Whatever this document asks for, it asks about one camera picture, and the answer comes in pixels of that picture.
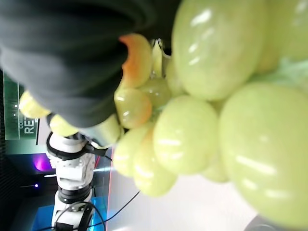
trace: grape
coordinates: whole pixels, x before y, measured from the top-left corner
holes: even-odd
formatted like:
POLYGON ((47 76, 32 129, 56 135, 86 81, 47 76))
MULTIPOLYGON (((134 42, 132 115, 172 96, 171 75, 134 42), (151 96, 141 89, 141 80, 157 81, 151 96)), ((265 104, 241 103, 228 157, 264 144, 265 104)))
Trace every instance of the grape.
POLYGON ((191 96, 172 99, 154 129, 159 162, 176 174, 199 173, 218 147, 218 118, 212 106, 191 96))
POLYGON ((166 80, 173 97, 185 94, 182 83, 180 82, 174 68, 174 62, 172 59, 170 60, 166 68, 166 80))
POLYGON ((148 196, 167 193, 177 180, 177 176, 164 169, 154 154, 153 129, 142 141, 134 159, 134 180, 136 186, 148 196))
POLYGON ((210 165, 201 175, 214 182, 224 183, 229 180, 220 154, 216 154, 212 158, 210 165))
POLYGON ((67 123, 61 116, 55 115, 50 121, 50 129, 59 136, 71 136, 78 132, 78 129, 67 123))
POLYGON ((28 118, 43 118, 50 114, 50 110, 42 107, 28 91, 25 91, 20 97, 19 110, 28 118))
POLYGON ((163 53, 159 47, 158 40, 155 40, 155 44, 153 46, 152 51, 152 59, 153 59, 153 71, 156 77, 162 77, 162 57, 163 53))
POLYGON ((125 128, 136 128, 146 123, 152 114, 152 104, 149 97, 137 89, 117 91, 115 106, 120 123, 125 128))
POLYGON ((147 94, 152 102, 153 108, 165 105, 171 98, 171 92, 167 82, 163 78, 149 79, 140 90, 147 94))
POLYGON ((244 198, 277 224, 308 227, 308 97, 248 84, 226 102, 219 128, 227 173, 244 198))
POLYGON ((215 101, 242 85, 257 66, 265 25, 263 0, 184 0, 172 57, 185 90, 215 101))
POLYGON ((128 47, 128 58, 122 65, 125 88, 137 88, 150 77, 152 69, 152 49, 148 40, 139 34, 121 36, 119 39, 128 47))
POLYGON ((275 72, 255 75, 250 82, 269 82, 298 88, 308 94, 308 61, 282 65, 275 72))
POLYGON ((129 130, 115 148, 113 164, 115 169, 126 177, 133 177, 133 160, 141 141, 152 123, 146 123, 138 128, 129 130))
POLYGON ((268 32, 257 73, 274 70, 280 58, 308 58, 308 1, 268 0, 268 32))

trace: green grape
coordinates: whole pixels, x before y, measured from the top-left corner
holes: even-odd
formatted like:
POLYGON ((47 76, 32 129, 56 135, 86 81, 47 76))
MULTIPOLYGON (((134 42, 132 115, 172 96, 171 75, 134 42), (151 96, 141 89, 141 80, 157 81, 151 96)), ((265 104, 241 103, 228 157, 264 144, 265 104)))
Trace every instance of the green grape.
POLYGON ((182 83, 180 82, 179 77, 175 71, 174 62, 172 59, 166 68, 166 80, 173 97, 185 94, 182 83))
POLYGON ((167 170, 199 173, 217 148, 218 116, 210 104, 179 96, 166 105, 154 128, 154 150, 167 170))
POLYGON ((141 141, 145 137, 152 123, 146 123, 138 128, 129 130, 119 141, 113 155, 115 169, 126 177, 133 177, 133 160, 141 141))
POLYGON ((137 89, 120 89, 115 93, 115 106, 120 123, 125 128, 136 128, 146 123, 152 114, 149 97, 137 89))
POLYGON ((214 182, 224 183, 229 181, 220 154, 216 154, 213 157, 212 161, 210 162, 210 165, 205 171, 201 173, 201 175, 204 176, 206 179, 214 182))
POLYGON ((19 110, 28 118, 43 118, 50 114, 50 110, 42 107, 28 92, 25 91, 20 97, 19 110))
POLYGON ((308 1, 268 0, 267 36, 257 73, 274 70, 281 58, 308 58, 308 1))
POLYGON ((149 79, 140 90, 147 94, 153 108, 164 106, 171 99, 171 92, 164 78, 149 79))
POLYGON ((279 225, 308 227, 308 97, 248 84, 226 102, 219 128, 228 176, 244 198, 279 225))
POLYGON ((67 123, 61 116, 55 115, 50 121, 50 129, 59 136, 71 136, 78 132, 76 127, 67 123))
POLYGON ((158 40, 155 40, 155 44, 152 50, 152 60, 153 60, 152 69, 155 73, 155 76, 158 78, 162 77, 162 59, 163 59, 162 50, 160 49, 158 40))
POLYGON ((167 193, 177 180, 177 175, 164 169, 154 154, 153 129, 148 132, 134 158, 136 186, 148 196, 167 193))
POLYGON ((125 88, 142 86, 149 78, 152 69, 152 49, 148 40, 139 34, 128 34, 119 38, 128 48, 128 58, 123 63, 123 79, 125 88))
POLYGON ((266 31, 264 0, 184 0, 173 29, 172 57, 185 90, 221 100, 254 72, 266 31))
POLYGON ((308 61, 282 65, 275 72, 255 75, 250 82, 268 82, 298 88, 308 94, 308 61))

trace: white surface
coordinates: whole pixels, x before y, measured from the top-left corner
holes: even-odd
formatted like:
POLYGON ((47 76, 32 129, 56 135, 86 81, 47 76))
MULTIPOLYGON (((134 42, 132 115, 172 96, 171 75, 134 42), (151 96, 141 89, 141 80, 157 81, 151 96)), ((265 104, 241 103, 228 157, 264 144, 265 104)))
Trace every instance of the white surface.
MULTIPOLYGON (((111 175, 107 217, 137 192, 133 180, 111 175)), ((160 198, 143 194, 108 222, 108 231, 244 231, 255 217, 231 184, 211 183, 201 176, 181 177, 160 198)))

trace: grape bunch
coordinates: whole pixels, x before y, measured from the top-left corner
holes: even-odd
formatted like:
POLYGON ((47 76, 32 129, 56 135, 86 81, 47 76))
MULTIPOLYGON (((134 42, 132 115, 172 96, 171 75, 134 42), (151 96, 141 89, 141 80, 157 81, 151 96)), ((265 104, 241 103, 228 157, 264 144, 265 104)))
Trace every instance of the grape bunch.
POLYGON ((115 168, 149 196, 179 175, 231 181, 262 216, 308 228, 308 0, 184 0, 166 76, 143 40, 126 43, 140 55, 115 94, 130 129, 115 168))

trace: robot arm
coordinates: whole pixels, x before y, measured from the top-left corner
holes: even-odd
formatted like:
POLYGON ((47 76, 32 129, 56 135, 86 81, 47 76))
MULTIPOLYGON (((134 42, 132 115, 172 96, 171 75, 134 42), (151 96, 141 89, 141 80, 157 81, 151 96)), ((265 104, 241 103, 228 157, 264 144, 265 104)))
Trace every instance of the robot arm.
POLYGON ((47 149, 47 157, 52 168, 56 169, 59 185, 51 225, 57 231, 86 231, 94 212, 93 207, 80 203, 71 210, 65 210, 73 203, 91 200, 95 165, 93 153, 104 155, 105 150, 94 148, 80 134, 65 138, 54 133, 47 139, 47 149))

